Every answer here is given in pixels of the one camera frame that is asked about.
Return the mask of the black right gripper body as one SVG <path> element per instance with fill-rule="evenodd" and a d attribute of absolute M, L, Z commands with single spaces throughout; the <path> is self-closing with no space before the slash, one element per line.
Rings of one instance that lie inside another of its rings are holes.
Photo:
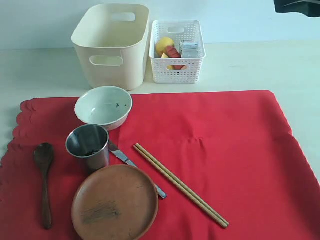
<path fill-rule="evenodd" d="M 319 0 L 274 0 L 276 13 L 299 13 L 309 18 L 320 17 Z"/>

